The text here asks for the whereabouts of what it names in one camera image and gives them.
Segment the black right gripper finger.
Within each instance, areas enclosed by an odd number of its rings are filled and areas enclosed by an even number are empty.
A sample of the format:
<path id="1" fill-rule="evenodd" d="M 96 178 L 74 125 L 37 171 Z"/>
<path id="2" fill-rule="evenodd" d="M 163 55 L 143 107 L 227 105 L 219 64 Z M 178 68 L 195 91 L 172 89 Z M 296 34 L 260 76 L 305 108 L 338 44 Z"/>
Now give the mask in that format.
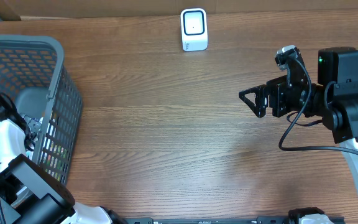
<path id="1" fill-rule="evenodd" d="M 250 93 L 254 93 L 256 96 L 263 95 L 266 88 L 266 84 L 255 86 L 239 92 L 239 96 L 245 96 Z"/>
<path id="2" fill-rule="evenodd" d="M 245 93 L 239 93 L 239 98 L 252 110 L 258 118 L 262 118 L 266 114 L 266 97 L 256 96 L 253 103 L 246 97 Z"/>

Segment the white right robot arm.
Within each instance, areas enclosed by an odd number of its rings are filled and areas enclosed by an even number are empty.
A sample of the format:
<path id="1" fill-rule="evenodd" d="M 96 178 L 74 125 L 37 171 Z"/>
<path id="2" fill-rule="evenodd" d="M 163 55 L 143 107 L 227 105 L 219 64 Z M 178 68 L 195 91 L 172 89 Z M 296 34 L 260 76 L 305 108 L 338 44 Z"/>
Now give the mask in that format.
<path id="1" fill-rule="evenodd" d="M 283 151 L 339 151 L 345 157 L 358 196 L 358 50 L 331 47 L 318 52 L 318 82 L 313 83 L 300 50 L 282 47 L 275 55 L 286 75 L 239 92 L 239 98 L 258 118 L 270 107 L 274 117 L 290 122 L 278 146 Z M 334 146 L 285 147 L 283 142 L 300 116 L 319 116 L 309 125 L 323 124 L 333 134 Z"/>

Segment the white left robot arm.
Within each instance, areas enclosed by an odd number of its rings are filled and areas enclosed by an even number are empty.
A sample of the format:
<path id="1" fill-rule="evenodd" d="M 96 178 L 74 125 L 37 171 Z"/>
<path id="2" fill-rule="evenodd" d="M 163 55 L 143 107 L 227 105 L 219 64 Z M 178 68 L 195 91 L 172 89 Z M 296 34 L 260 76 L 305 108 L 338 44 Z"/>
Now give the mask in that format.
<path id="1" fill-rule="evenodd" d="M 0 223 L 125 223 L 116 212 L 75 202 L 68 189 L 31 161 L 32 132 L 0 93 Z"/>

